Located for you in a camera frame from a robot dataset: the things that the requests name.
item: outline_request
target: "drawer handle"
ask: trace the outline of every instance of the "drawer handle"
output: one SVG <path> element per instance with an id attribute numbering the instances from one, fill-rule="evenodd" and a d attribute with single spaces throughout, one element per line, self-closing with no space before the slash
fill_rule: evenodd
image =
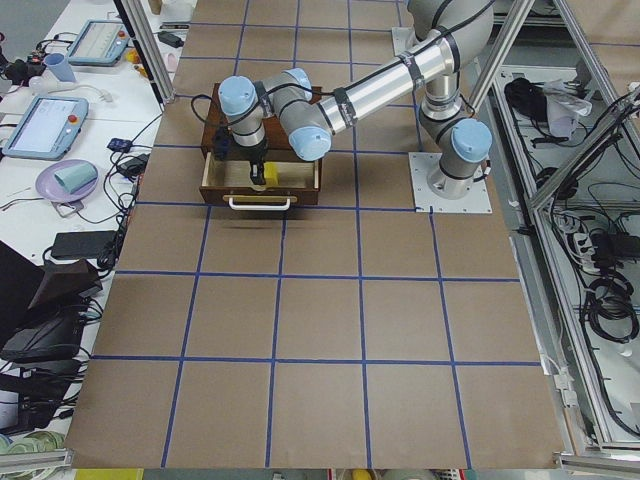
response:
<path id="1" fill-rule="evenodd" d="M 229 203 L 229 207 L 232 210 L 251 210 L 251 211 L 263 211 L 263 212 L 284 212 L 285 210 L 289 210 L 291 206 L 291 199 L 287 198 L 287 201 L 284 205 L 256 205 L 251 203 L 241 203 L 237 204 L 233 201 L 233 197 L 230 197 L 227 200 Z"/>

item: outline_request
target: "light blue cup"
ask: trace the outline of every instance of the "light blue cup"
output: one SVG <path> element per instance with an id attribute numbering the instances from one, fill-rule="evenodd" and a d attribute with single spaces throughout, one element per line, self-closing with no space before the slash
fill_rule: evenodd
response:
<path id="1" fill-rule="evenodd" d="M 62 53 L 50 53 L 44 57 L 44 64 L 61 82 L 75 82 L 76 76 L 71 70 L 67 57 Z"/>

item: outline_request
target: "purple plate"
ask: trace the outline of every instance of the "purple plate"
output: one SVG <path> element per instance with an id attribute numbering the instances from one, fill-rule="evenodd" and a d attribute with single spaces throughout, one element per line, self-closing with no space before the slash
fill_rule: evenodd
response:
<path id="1" fill-rule="evenodd" d="M 74 193 L 69 193 L 62 188 L 54 176 L 59 170 L 73 167 L 75 165 L 82 165 L 83 163 L 91 165 L 91 167 L 96 171 L 96 175 L 98 174 L 96 167 L 86 160 L 61 160 L 50 167 L 45 168 L 42 173 L 38 175 L 38 178 L 36 179 L 36 190 L 42 197 L 55 203 L 75 202 L 76 200 L 86 197 L 95 190 L 96 185 L 98 184 L 97 176 L 95 180 L 87 183 L 84 187 L 76 190 Z"/>

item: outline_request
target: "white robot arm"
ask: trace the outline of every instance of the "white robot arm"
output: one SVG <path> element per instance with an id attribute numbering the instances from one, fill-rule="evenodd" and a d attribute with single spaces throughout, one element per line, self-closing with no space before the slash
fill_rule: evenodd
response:
<path id="1" fill-rule="evenodd" d="M 299 68 L 255 83 L 246 77 L 227 78 L 218 95 L 235 141 L 247 149 L 265 149 L 262 120 L 275 115 L 296 154 L 315 161 L 331 149 L 332 135 L 424 87 L 420 123 L 443 152 L 429 184 L 445 198 L 461 198 L 492 137 L 461 108 L 459 72 L 489 39 L 494 1 L 406 0 L 418 43 L 315 104 L 309 103 L 311 83 Z"/>

